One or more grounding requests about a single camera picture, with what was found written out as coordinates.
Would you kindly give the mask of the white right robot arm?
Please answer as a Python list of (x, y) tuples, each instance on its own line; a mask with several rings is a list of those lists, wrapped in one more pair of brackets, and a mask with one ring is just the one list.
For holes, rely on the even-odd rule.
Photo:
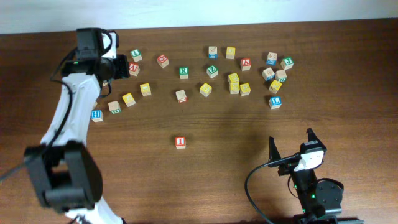
[(364, 223), (358, 218), (337, 218), (342, 213), (344, 185), (337, 180), (316, 177), (315, 169), (323, 164), (327, 148), (311, 128), (307, 129), (307, 136), (299, 152), (285, 158), (280, 156), (274, 138), (269, 138), (270, 167), (277, 167), (279, 176), (289, 176), (303, 209), (301, 215), (294, 215), (293, 222)]

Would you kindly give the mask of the red letter I block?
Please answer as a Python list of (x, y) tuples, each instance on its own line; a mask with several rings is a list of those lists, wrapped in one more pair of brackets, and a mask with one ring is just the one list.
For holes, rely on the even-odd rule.
[(186, 138), (184, 136), (177, 136), (175, 138), (175, 147), (177, 149), (185, 149), (186, 148)]

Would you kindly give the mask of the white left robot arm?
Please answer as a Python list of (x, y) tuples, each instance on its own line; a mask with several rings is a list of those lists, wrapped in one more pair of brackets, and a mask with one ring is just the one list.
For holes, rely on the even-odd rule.
[(88, 152), (88, 126), (103, 82), (129, 77), (119, 36), (100, 28), (77, 29), (77, 47), (56, 73), (62, 92), (48, 131), (24, 153), (40, 205), (78, 223), (124, 223), (103, 198), (101, 172)]

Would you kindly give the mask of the yellow letter C block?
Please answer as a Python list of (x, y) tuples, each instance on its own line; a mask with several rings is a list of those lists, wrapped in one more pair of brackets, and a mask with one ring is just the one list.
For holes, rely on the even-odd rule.
[(249, 83), (243, 83), (240, 84), (240, 95), (241, 96), (246, 96), (249, 95), (251, 92), (251, 87), (249, 86)]

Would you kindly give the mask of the green letter R block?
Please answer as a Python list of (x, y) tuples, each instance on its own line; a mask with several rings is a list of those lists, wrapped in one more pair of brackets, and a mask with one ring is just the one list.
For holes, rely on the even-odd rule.
[(180, 79), (189, 79), (189, 68), (188, 67), (180, 67), (179, 68), (179, 77), (180, 77)]

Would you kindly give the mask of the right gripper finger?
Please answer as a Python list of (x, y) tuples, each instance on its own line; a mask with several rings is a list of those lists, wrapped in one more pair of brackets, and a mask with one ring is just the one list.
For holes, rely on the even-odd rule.
[(278, 165), (280, 163), (281, 156), (277, 150), (276, 144), (274, 142), (274, 138), (272, 136), (269, 137), (269, 159), (268, 163), (272, 165)]
[(314, 133), (312, 128), (307, 129), (307, 137), (308, 137), (308, 142), (319, 143), (319, 139), (316, 136), (316, 134)]

